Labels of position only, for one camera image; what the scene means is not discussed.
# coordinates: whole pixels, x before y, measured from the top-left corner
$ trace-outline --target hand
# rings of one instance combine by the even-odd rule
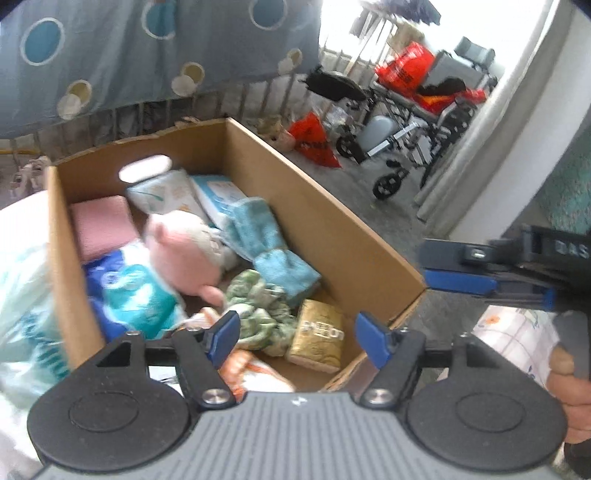
[[[546,386],[558,398],[569,421],[566,443],[591,439],[591,382],[575,378],[574,359],[558,346],[550,357],[550,376]]]

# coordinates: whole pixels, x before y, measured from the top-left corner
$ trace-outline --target blue package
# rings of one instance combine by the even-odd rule
[[[223,175],[192,175],[197,200],[212,224],[223,230],[231,205],[244,200],[246,195]]]
[[[159,338],[184,318],[178,294],[150,268],[141,241],[84,265],[86,292],[107,342],[129,330]]]

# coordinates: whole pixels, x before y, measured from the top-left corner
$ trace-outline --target pink stuffed toy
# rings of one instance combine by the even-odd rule
[[[224,294],[215,285],[222,278],[227,247],[197,215],[182,210],[151,215],[146,246],[152,267],[171,287],[223,307]]]

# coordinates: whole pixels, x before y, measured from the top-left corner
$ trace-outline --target black bag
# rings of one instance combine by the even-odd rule
[[[421,85],[417,89],[417,93],[425,97],[432,97],[440,95],[454,95],[456,93],[465,92],[466,90],[466,84],[462,79],[448,77],[445,80],[443,80],[439,85],[429,85],[428,87],[424,87]]]
[[[340,102],[343,98],[355,102],[367,100],[363,89],[353,80],[339,72],[327,72],[321,66],[316,67],[304,83],[309,91],[333,102]]]

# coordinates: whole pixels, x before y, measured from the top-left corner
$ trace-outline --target pink towel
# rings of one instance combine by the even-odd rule
[[[71,209],[82,263],[139,238],[127,200],[122,196],[76,203]]]

